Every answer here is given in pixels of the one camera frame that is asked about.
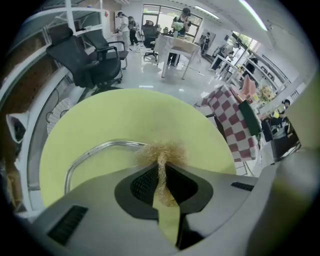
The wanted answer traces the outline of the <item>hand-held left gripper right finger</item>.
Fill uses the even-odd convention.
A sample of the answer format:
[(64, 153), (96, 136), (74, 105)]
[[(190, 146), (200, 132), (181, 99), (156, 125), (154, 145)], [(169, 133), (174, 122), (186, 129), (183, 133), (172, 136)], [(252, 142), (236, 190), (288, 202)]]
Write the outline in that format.
[(248, 256), (250, 230), (242, 231), (236, 214), (257, 178), (191, 166), (166, 165), (166, 185), (179, 210), (174, 250), (166, 256), (196, 251), (193, 256)]

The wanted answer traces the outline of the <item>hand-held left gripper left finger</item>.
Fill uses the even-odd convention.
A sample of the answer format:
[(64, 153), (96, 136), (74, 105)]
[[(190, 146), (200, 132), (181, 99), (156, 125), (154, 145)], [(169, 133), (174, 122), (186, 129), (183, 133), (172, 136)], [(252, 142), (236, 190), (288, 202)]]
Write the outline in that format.
[(156, 174), (156, 164), (126, 168), (80, 184), (45, 209), (34, 222), (19, 224), (49, 256), (174, 256), (178, 249), (158, 220), (136, 218), (117, 202), (125, 178)]

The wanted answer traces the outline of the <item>glass lid with wooden handle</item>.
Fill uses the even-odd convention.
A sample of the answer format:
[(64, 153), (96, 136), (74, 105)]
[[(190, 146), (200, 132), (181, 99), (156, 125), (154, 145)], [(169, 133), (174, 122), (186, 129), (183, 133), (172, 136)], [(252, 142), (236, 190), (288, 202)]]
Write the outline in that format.
[(146, 145), (143, 142), (114, 139), (91, 148), (74, 160), (68, 167), (64, 178), (63, 194), (66, 195), (70, 192), (73, 174), (75, 171), (80, 170), (82, 165), (93, 167), (93, 174), (90, 177), (132, 168), (138, 165), (138, 150)]

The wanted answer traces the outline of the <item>pink white checkered cloth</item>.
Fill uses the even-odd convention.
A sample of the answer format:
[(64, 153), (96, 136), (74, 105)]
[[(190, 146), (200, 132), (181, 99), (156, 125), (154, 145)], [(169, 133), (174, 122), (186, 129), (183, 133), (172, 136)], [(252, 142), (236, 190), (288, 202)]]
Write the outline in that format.
[(233, 96), (230, 88), (221, 85), (194, 106), (196, 108), (210, 108), (234, 161), (245, 162), (255, 160), (258, 157), (262, 130), (258, 136), (251, 136), (239, 110), (239, 104), (240, 102)]

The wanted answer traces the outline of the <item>round table green tablecloth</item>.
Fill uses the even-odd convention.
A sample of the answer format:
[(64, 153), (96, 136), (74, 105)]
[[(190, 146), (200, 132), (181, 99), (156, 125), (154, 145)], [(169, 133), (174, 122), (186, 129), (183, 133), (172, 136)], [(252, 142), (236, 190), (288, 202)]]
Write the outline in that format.
[[(40, 188), (46, 209), (64, 195), (68, 167), (88, 150), (111, 140), (146, 143), (179, 141), (187, 163), (174, 164), (236, 175), (230, 148), (218, 129), (196, 108), (171, 95), (141, 88), (116, 89), (90, 96), (73, 106), (50, 132), (40, 158)], [(70, 191), (93, 177), (82, 165)], [(176, 244), (179, 209), (155, 195), (158, 175), (127, 177), (115, 188), (118, 204), (138, 219), (157, 219), (159, 229)]]

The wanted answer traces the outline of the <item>dark green box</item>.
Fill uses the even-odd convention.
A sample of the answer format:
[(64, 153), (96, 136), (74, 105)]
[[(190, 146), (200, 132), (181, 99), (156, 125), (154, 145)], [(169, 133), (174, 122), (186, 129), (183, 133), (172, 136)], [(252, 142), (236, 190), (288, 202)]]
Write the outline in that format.
[(238, 108), (244, 117), (244, 121), (249, 129), (250, 135), (258, 136), (262, 129), (254, 110), (250, 106), (250, 103), (247, 100), (244, 100), (238, 105)]

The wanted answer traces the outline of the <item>white woven basket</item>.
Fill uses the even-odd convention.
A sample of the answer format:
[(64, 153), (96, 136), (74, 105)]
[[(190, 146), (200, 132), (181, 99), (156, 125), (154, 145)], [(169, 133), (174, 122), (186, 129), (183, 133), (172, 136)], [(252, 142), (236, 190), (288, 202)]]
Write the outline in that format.
[(61, 100), (51, 112), (46, 115), (46, 130), (49, 135), (54, 128), (54, 126), (58, 123), (58, 121), (66, 114), (71, 108), (73, 104), (69, 98), (64, 98)]

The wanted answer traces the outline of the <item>white bag black contents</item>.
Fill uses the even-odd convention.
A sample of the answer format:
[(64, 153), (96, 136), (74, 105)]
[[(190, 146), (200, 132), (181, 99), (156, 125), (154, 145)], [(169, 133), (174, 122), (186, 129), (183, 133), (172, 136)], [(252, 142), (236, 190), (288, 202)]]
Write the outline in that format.
[(6, 124), (13, 141), (20, 144), (25, 136), (30, 112), (11, 113), (5, 116)]

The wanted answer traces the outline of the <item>flower bouquet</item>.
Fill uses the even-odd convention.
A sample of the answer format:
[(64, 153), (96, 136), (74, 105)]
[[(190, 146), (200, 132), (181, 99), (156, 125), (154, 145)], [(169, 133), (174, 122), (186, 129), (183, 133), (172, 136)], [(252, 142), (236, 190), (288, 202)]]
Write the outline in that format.
[(275, 98), (275, 94), (272, 91), (272, 88), (268, 85), (264, 85), (259, 92), (260, 92), (259, 98), (264, 102), (270, 102)]

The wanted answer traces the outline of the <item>pink cushion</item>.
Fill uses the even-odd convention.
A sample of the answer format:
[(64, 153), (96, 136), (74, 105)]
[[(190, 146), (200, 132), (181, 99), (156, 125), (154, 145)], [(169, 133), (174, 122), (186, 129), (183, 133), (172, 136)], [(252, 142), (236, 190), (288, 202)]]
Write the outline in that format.
[(238, 89), (235, 85), (231, 85), (230, 91), (240, 103), (248, 101), (249, 104), (252, 104), (259, 99), (256, 91), (256, 84), (248, 75), (244, 77), (241, 89)]

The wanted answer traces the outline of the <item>black office chair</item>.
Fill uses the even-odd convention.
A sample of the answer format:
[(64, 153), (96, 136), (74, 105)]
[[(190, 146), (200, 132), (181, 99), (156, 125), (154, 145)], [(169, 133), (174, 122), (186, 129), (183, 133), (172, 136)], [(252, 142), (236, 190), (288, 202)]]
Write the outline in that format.
[(46, 48), (46, 53), (70, 71), (77, 87), (97, 87), (100, 93), (110, 90), (114, 83), (121, 83), (123, 74), (120, 59), (99, 60), (99, 56), (109, 47), (98, 50), (97, 59), (92, 60), (69, 27), (50, 32), (49, 36), (51, 45)]
[(110, 48), (106, 52), (102, 52), (98, 59), (116, 59), (119, 58), (120, 61), (125, 61), (125, 66), (122, 67), (123, 70), (125, 70), (128, 66), (127, 56), (128, 51), (125, 50), (125, 42), (120, 40), (115, 41), (107, 41), (104, 37), (102, 32), (98, 30), (89, 31), (84, 34), (85, 38), (88, 40), (89, 43), (91, 43), (94, 47), (94, 51), (89, 54), (90, 58), (92, 60), (96, 60), (98, 57), (98, 50), (105, 50), (106, 48)]
[(156, 39), (158, 38), (159, 31), (156, 26), (154, 26), (153, 21), (151, 20), (146, 20), (145, 24), (142, 25), (142, 32), (144, 36), (144, 41), (143, 45), (145, 46), (146, 49), (149, 49), (150, 51), (147, 51), (143, 59), (145, 60), (146, 57), (154, 57), (155, 62), (158, 62), (158, 54), (155, 52), (154, 48), (156, 45)]

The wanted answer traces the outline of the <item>white shelf rack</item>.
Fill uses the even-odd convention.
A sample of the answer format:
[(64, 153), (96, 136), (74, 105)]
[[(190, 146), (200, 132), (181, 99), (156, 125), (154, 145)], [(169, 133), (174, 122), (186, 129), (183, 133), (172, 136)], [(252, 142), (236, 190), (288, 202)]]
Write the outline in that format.
[[(51, 58), (46, 49), (50, 32), (70, 28), (87, 54), (94, 47), (85, 33), (108, 28), (106, 0), (46, 0), (22, 24), (0, 71), (0, 174), (13, 212), (22, 218), (44, 209), (40, 187), (40, 158), (48, 138), (46, 115), (63, 99), (74, 106), (84, 89), (71, 72)], [(20, 144), (13, 141), (7, 114), (29, 111)]]

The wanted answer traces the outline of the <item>white desk wooden top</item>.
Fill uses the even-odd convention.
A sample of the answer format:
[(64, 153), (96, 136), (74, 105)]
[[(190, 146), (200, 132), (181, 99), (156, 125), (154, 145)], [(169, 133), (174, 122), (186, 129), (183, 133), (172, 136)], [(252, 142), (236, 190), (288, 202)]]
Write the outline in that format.
[(164, 62), (161, 73), (162, 78), (164, 78), (166, 75), (167, 62), (170, 53), (177, 54), (177, 58), (180, 55), (187, 58), (188, 63), (182, 75), (182, 79), (184, 80), (190, 65), (194, 62), (196, 57), (200, 56), (201, 47), (185, 39), (160, 34), (158, 38), (155, 40), (154, 51), (158, 53), (157, 63), (159, 64), (161, 62)]

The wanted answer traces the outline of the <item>ceiling light tube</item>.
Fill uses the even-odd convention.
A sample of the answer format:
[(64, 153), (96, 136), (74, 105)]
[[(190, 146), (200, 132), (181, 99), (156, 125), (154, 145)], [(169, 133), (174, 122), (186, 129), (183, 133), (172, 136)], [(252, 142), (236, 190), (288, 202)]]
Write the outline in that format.
[(200, 7), (200, 6), (197, 6), (197, 5), (196, 5), (194, 8), (195, 8), (196, 10), (199, 10), (199, 11), (201, 11), (201, 12), (203, 12), (203, 13), (211, 16), (211, 17), (213, 17), (214, 19), (217, 19), (217, 20), (220, 19), (217, 15), (213, 14), (212, 12), (210, 12), (210, 11), (208, 11), (208, 10)]
[(259, 24), (259, 26), (267, 32), (268, 29), (256, 11), (250, 6), (250, 4), (246, 0), (238, 0), (239, 3), (250, 13), (250, 15), (255, 19), (255, 21)]

